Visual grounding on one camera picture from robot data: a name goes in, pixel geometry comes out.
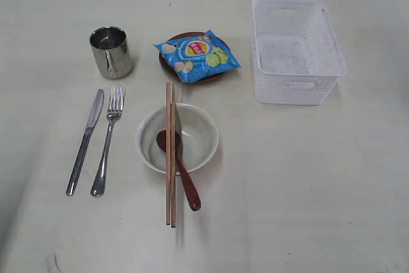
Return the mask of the white ceramic bowl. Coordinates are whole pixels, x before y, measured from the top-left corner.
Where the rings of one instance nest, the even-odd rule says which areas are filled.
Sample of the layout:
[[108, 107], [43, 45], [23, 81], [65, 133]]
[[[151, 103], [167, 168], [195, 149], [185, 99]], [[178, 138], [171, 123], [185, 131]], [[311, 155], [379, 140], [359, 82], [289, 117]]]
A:
[[[203, 167], [214, 156], [219, 145], [219, 131], [206, 111], [183, 103], [177, 104], [176, 126], [181, 137], [181, 159], [191, 173]], [[166, 155], [158, 147], [156, 136], [165, 128], [166, 108], [162, 106], [142, 121], [135, 139], [143, 163], [162, 174], [166, 172]]]

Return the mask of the silver fork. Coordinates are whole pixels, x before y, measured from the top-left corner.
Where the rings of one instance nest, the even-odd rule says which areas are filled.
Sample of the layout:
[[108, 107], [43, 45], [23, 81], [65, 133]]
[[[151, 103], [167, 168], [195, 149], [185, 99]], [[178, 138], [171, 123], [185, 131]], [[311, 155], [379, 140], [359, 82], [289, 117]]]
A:
[[113, 86], [111, 88], [109, 104], [107, 108], [107, 133], [105, 137], [104, 148], [102, 151], [102, 157], [98, 166], [98, 171], [90, 191], [93, 197], [100, 197], [105, 192], [106, 177], [107, 177], [107, 165], [109, 148], [111, 145], [111, 138], [114, 129], [114, 124], [121, 118], [124, 105], [124, 92], [121, 86]]

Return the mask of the dark wooden spoon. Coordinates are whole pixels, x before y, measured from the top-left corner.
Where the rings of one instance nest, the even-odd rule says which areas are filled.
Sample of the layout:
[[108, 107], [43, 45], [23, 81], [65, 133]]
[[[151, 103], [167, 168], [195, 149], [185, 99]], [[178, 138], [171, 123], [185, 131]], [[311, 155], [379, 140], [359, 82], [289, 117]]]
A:
[[[187, 201], [189, 203], [190, 209], [192, 211], [198, 211], [201, 209], [201, 200], [199, 194], [197, 192], [196, 186], [194, 185], [190, 175], [188, 174], [187, 170], [185, 169], [180, 156], [179, 156], [179, 147], [181, 145], [181, 137], [179, 133], [175, 134], [175, 160], [176, 165], [178, 166], [178, 170], [181, 176], [181, 182], [183, 184], [183, 188], [185, 190], [185, 195], [187, 197]], [[161, 130], [156, 136], [156, 142], [159, 148], [166, 152], [166, 130]]]

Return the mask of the stainless steel cup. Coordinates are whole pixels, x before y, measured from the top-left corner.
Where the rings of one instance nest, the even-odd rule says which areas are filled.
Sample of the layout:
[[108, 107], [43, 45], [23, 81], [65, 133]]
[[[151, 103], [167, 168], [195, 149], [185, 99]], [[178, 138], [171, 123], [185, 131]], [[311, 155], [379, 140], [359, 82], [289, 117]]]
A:
[[134, 64], [128, 49], [127, 35], [121, 28], [100, 27], [91, 33], [89, 43], [103, 77], [119, 79], [132, 71]]

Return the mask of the wooden chopstick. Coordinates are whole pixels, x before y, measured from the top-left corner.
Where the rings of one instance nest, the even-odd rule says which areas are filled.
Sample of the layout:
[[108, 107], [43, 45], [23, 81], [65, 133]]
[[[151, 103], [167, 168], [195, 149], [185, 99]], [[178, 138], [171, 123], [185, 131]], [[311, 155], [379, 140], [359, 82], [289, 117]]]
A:
[[176, 85], [171, 92], [171, 227], [176, 227]]
[[166, 224], [171, 223], [171, 85], [166, 82]]

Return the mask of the silver table knife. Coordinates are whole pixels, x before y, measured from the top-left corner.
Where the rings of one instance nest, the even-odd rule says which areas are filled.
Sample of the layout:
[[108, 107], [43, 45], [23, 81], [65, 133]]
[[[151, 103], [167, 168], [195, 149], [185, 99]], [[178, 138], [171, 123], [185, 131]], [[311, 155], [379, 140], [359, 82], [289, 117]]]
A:
[[94, 131], [96, 123], [98, 122], [98, 119], [100, 117], [103, 103], [104, 103], [104, 91], [103, 89], [98, 89], [96, 93], [96, 97], [92, 105], [92, 108], [91, 108], [91, 111], [90, 111], [90, 114], [89, 114], [89, 118], [86, 124], [85, 131], [82, 137], [81, 145], [79, 147], [79, 151], [77, 153], [77, 157], [73, 165], [73, 170], [70, 175], [70, 179], [68, 181], [68, 185], [66, 188], [67, 196], [72, 196], [75, 192], [77, 182], [81, 174], [82, 165], [84, 163], [84, 159], [85, 159], [86, 152], [88, 149], [89, 141], [91, 139], [91, 135]]

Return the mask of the blue chips snack bag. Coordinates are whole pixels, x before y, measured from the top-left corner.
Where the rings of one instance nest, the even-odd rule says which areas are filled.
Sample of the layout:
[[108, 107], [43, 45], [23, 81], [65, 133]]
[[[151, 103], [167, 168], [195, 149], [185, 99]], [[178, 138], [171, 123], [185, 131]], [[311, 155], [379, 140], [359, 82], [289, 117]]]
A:
[[240, 68], [228, 45], [211, 30], [203, 36], [167, 40], [155, 48], [184, 83]]

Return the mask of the white perforated plastic basket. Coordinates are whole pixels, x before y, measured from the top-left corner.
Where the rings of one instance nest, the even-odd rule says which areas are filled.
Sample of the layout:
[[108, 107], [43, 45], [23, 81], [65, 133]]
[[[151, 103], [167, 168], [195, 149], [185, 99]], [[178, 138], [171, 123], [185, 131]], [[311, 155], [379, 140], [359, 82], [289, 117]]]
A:
[[320, 105], [347, 67], [318, 0], [253, 0], [254, 95], [263, 104]]

